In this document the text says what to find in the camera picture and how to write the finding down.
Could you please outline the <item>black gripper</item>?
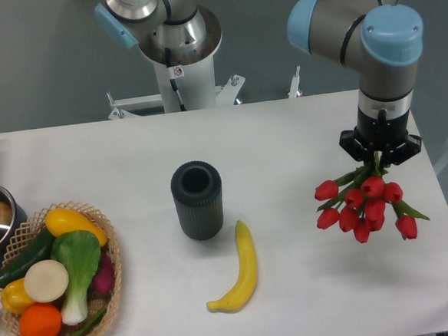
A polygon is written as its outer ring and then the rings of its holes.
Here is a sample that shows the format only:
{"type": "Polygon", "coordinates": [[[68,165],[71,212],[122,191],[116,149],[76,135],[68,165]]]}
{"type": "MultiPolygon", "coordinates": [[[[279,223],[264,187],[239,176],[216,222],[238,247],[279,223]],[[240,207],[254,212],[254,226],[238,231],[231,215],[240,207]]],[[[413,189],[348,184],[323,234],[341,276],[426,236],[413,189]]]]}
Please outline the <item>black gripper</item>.
{"type": "Polygon", "coordinates": [[[357,123],[343,130],[339,146],[357,162],[372,162],[374,153],[385,157],[385,165],[400,165],[422,149],[422,138],[407,131],[412,91],[400,98],[377,99],[359,91],[357,123]]]}

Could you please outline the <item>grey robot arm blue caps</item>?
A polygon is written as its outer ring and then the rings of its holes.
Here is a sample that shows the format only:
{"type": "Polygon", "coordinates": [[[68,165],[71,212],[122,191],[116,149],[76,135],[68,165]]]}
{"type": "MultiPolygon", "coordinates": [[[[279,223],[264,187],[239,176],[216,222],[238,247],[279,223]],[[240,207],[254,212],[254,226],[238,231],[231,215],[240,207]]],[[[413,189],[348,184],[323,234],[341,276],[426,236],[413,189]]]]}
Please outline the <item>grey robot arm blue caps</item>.
{"type": "Polygon", "coordinates": [[[381,167],[416,156],[408,132],[423,52],[423,21],[400,0],[300,0],[287,23],[289,42],[360,74],[356,127],[339,144],[353,159],[381,167]]]}

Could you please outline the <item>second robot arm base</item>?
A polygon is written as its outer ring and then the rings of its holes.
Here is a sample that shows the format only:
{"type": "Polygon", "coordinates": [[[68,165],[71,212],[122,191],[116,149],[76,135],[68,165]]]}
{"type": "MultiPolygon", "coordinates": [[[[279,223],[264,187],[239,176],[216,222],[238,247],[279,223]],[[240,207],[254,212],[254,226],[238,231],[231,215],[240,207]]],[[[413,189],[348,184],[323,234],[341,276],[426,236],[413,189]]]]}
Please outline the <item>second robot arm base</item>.
{"type": "Polygon", "coordinates": [[[94,14],[119,46],[138,46],[167,67],[203,61],[222,40],[219,20],[199,0],[104,0],[94,14]]]}

